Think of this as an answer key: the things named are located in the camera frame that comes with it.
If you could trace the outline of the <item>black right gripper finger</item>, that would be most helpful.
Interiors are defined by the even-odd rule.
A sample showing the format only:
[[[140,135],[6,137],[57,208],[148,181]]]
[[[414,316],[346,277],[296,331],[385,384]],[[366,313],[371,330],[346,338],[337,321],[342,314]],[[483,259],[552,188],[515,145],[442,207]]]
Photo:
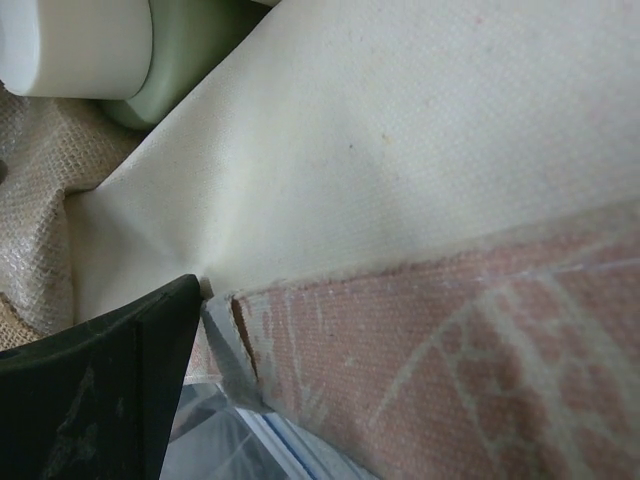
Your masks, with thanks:
[[[198,279],[1,354],[4,479],[157,479],[199,323]]]

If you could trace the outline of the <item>brown canvas tote bag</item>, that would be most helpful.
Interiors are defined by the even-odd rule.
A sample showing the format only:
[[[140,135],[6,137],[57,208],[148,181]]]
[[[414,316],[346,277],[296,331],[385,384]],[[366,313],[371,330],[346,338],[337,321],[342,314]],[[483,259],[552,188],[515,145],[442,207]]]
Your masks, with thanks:
[[[639,475],[639,5],[278,1],[155,127],[1,95],[1,350],[183,276],[183,379],[381,479]]]

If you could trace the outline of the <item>green bottle white cap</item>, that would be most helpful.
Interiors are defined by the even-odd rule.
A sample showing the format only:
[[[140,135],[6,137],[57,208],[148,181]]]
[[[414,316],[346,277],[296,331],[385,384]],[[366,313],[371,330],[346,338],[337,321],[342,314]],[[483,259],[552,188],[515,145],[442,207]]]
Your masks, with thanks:
[[[91,99],[149,130],[220,64],[271,1],[4,1],[1,84],[26,97]]]

